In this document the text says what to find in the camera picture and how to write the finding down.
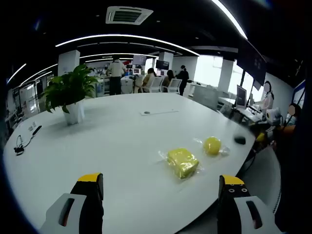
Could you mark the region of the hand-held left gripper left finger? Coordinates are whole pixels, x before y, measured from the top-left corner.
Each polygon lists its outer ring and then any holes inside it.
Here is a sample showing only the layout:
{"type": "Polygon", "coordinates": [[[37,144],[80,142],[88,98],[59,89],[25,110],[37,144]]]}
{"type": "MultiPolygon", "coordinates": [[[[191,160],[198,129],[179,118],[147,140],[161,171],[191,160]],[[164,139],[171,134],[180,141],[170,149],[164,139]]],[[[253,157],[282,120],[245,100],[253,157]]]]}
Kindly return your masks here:
{"type": "Polygon", "coordinates": [[[103,174],[80,177],[70,193],[61,195],[47,210],[41,234],[101,234],[103,174]]]}

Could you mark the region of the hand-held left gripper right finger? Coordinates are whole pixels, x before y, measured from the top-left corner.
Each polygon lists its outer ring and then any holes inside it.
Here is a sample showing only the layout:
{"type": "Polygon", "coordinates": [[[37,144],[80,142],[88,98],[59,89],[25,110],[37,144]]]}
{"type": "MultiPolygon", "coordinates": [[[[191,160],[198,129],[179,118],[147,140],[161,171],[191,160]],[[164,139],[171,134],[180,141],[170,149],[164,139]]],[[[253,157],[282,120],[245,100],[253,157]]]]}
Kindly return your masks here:
{"type": "Polygon", "coordinates": [[[275,216],[238,177],[221,175],[217,201],[219,234],[279,234],[275,216]]]}

